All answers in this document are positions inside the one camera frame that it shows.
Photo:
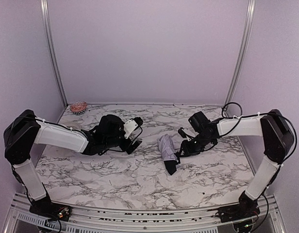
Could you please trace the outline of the lavender folding umbrella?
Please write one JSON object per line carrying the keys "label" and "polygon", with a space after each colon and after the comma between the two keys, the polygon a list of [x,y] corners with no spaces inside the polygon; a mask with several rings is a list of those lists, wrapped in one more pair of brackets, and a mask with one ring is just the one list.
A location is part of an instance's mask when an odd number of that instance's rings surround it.
{"label": "lavender folding umbrella", "polygon": [[164,134],[158,139],[158,150],[161,153],[168,174],[173,175],[181,161],[169,134]]}

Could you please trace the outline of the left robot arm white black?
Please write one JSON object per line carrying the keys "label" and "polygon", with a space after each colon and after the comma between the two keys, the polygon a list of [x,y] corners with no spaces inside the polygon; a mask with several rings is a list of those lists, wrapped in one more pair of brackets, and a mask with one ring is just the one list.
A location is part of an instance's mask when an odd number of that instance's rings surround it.
{"label": "left robot arm white black", "polygon": [[51,207],[52,201],[40,181],[31,161],[34,144],[68,149],[83,155],[103,155],[113,148],[131,154],[140,145],[130,135],[141,129],[143,120],[131,118],[126,122],[115,115],[103,116],[94,128],[77,130],[37,117],[32,110],[25,110],[4,131],[4,157],[11,164],[13,173],[28,190],[33,204],[40,208]]}

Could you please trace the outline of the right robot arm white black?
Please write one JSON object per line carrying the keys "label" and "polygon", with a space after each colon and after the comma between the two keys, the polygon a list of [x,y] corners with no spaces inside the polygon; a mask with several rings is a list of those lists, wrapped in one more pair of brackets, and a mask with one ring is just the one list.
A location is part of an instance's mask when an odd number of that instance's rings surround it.
{"label": "right robot arm white black", "polygon": [[184,138],[178,152],[179,157],[198,155],[206,146],[216,146],[218,139],[226,136],[259,136],[264,142],[264,157],[247,189],[239,197],[239,205],[248,209],[256,205],[258,198],[275,180],[283,163],[291,157],[297,147],[297,133],[292,122],[278,109],[253,115],[233,117],[221,116],[213,121],[199,111],[189,118],[197,132],[187,135],[183,129],[178,133]]}

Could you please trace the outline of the red patterned small bowl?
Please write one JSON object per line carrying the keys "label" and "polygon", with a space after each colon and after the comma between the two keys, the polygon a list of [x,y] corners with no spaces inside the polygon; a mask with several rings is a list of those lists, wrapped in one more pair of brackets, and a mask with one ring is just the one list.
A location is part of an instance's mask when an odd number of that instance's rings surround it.
{"label": "red patterned small bowl", "polygon": [[87,103],[85,101],[77,101],[70,105],[70,111],[75,115],[81,115],[87,110]]}

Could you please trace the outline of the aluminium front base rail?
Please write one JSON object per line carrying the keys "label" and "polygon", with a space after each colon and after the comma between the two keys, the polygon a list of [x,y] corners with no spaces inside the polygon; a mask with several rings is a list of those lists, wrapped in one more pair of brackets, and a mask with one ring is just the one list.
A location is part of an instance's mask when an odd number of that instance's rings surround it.
{"label": "aluminium front base rail", "polygon": [[258,201],[258,211],[232,217],[230,205],[177,210],[120,210],[72,205],[68,220],[30,212],[26,195],[16,193],[5,233],[284,233],[274,196]]}

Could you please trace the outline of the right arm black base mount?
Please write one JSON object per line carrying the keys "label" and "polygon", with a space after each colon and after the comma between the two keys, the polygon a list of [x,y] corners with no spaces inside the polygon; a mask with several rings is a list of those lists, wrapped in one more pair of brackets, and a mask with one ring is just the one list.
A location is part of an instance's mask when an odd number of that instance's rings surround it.
{"label": "right arm black base mount", "polygon": [[219,207],[216,212],[216,217],[220,218],[222,223],[240,220],[260,214],[259,207],[253,207],[248,210],[241,210],[239,204]]}

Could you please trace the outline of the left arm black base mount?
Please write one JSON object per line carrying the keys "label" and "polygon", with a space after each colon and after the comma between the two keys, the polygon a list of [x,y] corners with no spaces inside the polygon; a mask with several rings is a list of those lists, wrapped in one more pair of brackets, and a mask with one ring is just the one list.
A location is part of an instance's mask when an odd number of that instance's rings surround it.
{"label": "left arm black base mount", "polygon": [[64,206],[54,203],[46,207],[31,206],[29,211],[33,214],[58,219],[60,221],[68,221],[71,215],[71,206]]}

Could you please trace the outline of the right aluminium frame post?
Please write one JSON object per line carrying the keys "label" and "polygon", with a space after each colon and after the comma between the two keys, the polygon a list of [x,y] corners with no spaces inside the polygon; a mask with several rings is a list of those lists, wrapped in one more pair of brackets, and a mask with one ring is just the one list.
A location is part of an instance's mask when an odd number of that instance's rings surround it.
{"label": "right aluminium frame post", "polygon": [[255,12],[256,0],[249,0],[247,5],[247,12],[245,17],[244,29],[242,33],[242,38],[240,41],[240,49],[236,59],[235,68],[233,71],[233,76],[231,80],[231,84],[225,99],[224,104],[232,101],[233,96],[235,94],[237,83],[240,79],[240,73],[242,69],[242,65],[245,59],[246,51],[248,49],[250,34],[252,30],[254,12]]}

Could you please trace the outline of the aluminium frame post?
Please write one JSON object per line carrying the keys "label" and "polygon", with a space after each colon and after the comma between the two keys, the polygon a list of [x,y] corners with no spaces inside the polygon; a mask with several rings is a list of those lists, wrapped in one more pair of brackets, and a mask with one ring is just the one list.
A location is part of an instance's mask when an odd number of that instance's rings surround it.
{"label": "aluminium frame post", "polygon": [[53,69],[53,73],[55,76],[55,81],[56,81],[56,84],[58,87],[61,102],[62,102],[63,106],[66,108],[68,106],[68,102],[67,102],[67,98],[66,98],[66,94],[65,94],[65,90],[64,90],[64,86],[63,86],[63,81],[61,78],[58,61],[57,61],[57,57],[56,57],[56,52],[55,52],[55,46],[54,46],[52,30],[51,30],[48,1],[41,0],[40,5],[41,5],[43,24],[44,24],[44,28],[45,28],[46,41],[47,41],[47,45],[48,45],[48,51],[50,54],[50,62],[52,65],[52,69]]}
{"label": "aluminium frame post", "polygon": [[236,59],[235,68],[233,71],[233,76],[231,80],[231,84],[225,99],[224,104],[232,101],[233,96],[235,94],[237,83],[240,79],[240,73],[242,69],[242,65],[245,59],[246,51],[248,49],[250,34],[252,30],[254,12],[255,12],[256,0],[249,0],[247,5],[247,12],[245,17],[244,29],[242,33],[242,38],[240,41],[240,49]]}

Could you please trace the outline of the left aluminium frame post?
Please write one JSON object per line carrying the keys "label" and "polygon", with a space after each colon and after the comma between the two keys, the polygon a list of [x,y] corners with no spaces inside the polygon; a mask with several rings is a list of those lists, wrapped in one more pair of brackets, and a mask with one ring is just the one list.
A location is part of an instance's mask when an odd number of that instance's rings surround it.
{"label": "left aluminium frame post", "polygon": [[55,81],[56,81],[56,84],[58,87],[61,102],[62,102],[63,106],[66,108],[68,106],[68,102],[67,102],[67,98],[66,98],[66,94],[65,94],[65,90],[64,90],[64,86],[63,86],[63,81],[61,78],[58,61],[57,61],[57,57],[56,57],[56,52],[55,52],[55,46],[54,46],[52,30],[51,30],[48,1],[41,0],[40,5],[41,5],[43,24],[44,24],[44,28],[45,28],[46,41],[47,41],[47,45],[48,45],[48,51],[50,54],[50,62],[52,65],[52,69],[53,69],[53,73],[55,76]]}

